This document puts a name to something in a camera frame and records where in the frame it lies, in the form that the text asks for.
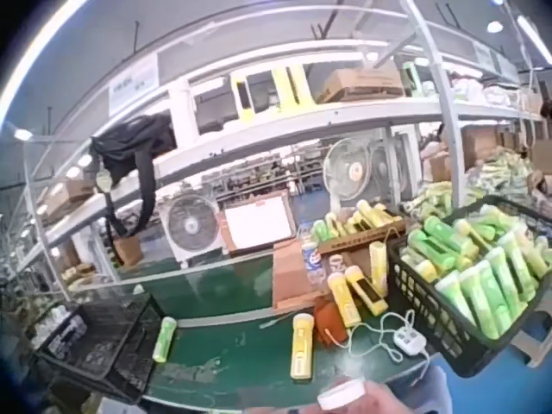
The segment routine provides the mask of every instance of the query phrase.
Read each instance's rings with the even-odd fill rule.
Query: ceiling
[[[363,5],[365,2],[365,0],[344,0],[348,5]],[[170,37],[172,31],[201,19],[205,19],[205,22],[219,21],[225,16],[235,16],[258,9],[334,3],[335,0],[226,0],[225,2],[218,0],[202,2],[89,0],[53,38],[31,68],[16,95],[7,119],[35,134],[46,134],[48,130],[50,133],[55,132],[56,126],[64,116],[78,105],[80,99],[94,85],[102,79],[109,78],[114,68],[133,56],[136,22],[139,24],[136,50],[140,51],[167,34]],[[461,2],[417,0],[417,5],[427,20],[442,25],[450,24],[454,27],[458,24],[459,30],[468,32],[497,50],[502,50],[511,61],[521,63],[521,56],[507,25],[506,15],[499,8],[491,5],[490,0],[462,0]],[[373,7],[402,11],[398,0],[373,0]],[[552,28],[543,23],[545,17],[539,0],[524,0],[523,9],[523,12],[533,17],[536,22],[541,22],[540,29],[543,31],[544,39],[552,40],[552,33],[549,32]],[[276,23],[281,26],[276,37],[285,41],[294,30],[301,30],[302,36],[304,33],[309,34],[310,25],[317,23],[325,25],[329,14],[330,11],[325,10],[310,15],[303,13],[301,19],[274,16],[273,19],[279,19]],[[505,30],[502,33],[486,32],[486,25],[493,20],[499,20],[504,24]],[[335,29],[339,24],[338,16]],[[232,50],[238,46],[247,47],[247,45],[233,44],[231,37],[226,38],[225,53],[232,53]],[[271,41],[277,42],[278,39],[271,39]],[[208,60],[217,60],[221,57],[210,50],[199,48],[197,50]],[[541,65],[538,53],[534,53],[534,56],[536,63]],[[48,107],[51,108],[49,125]],[[22,144],[5,132],[6,129],[0,136],[0,187],[12,186],[12,188],[0,191],[0,213],[8,216],[21,191],[18,184],[23,181]],[[75,141],[86,138],[82,136]],[[48,159],[48,166],[42,170],[40,178],[47,177],[54,168],[62,164],[65,160],[65,155],[62,154],[69,154],[75,147],[75,142],[59,144],[53,151],[53,157]],[[31,165],[36,163],[43,151],[42,144],[28,146]]]

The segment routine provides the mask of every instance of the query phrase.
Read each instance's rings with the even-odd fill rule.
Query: black bag
[[[92,137],[92,163],[88,172],[93,174],[94,181],[100,169],[100,161],[110,173],[111,188],[131,171],[138,170],[142,205],[138,221],[132,229],[127,229],[116,217],[110,189],[101,188],[96,183],[98,191],[105,196],[107,236],[119,262],[121,259],[113,245],[111,225],[121,238],[135,235],[146,227],[155,207],[154,158],[174,148],[176,141],[169,115],[138,116],[132,121],[108,129],[98,137]]]

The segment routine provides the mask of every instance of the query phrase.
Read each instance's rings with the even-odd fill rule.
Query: black plastic crate
[[[146,391],[162,317],[149,294],[82,304],[37,353],[64,380],[133,404]]]
[[[552,236],[552,220],[521,205],[498,196],[485,196],[477,202],[456,210],[443,221],[451,224],[471,213],[479,211],[483,204],[499,207],[511,216],[520,216],[535,235]],[[399,250],[406,246],[407,237],[389,243],[390,282],[389,301],[394,309],[414,309],[414,327],[425,335],[428,342],[447,360],[461,377],[472,377],[483,369],[504,349],[522,328],[527,317],[541,301],[549,287],[552,272],[544,275],[535,297],[528,303],[524,313],[498,339],[483,335],[443,297],[435,287],[427,283],[408,264],[400,259]]]

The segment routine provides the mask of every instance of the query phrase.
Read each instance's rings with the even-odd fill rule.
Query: white shelf
[[[541,121],[538,114],[520,113],[517,110],[456,102],[456,110],[461,120],[477,119],[530,119]],[[247,126],[233,130],[203,135],[202,142],[189,149],[176,149],[154,161],[155,177],[158,186],[168,185],[185,177],[206,171],[213,166],[247,156],[256,147],[271,145],[282,147],[292,143],[383,127],[389,124],[400,125],[416,122],[434,122],[441,119],[441,107],[436,98],[404,97],[390,100],[358,103],[330,103],[318,105],[309,111],[289,116],[260,116]],[[132,172],[113,190],[112,197],[116,208],[139,197],[137,172]],[[104,214],[104,196],[97,194],[78,207],[47,231],[51,247],[82,229]],[[41,253],[34,246],[17,272],[27,267]]]

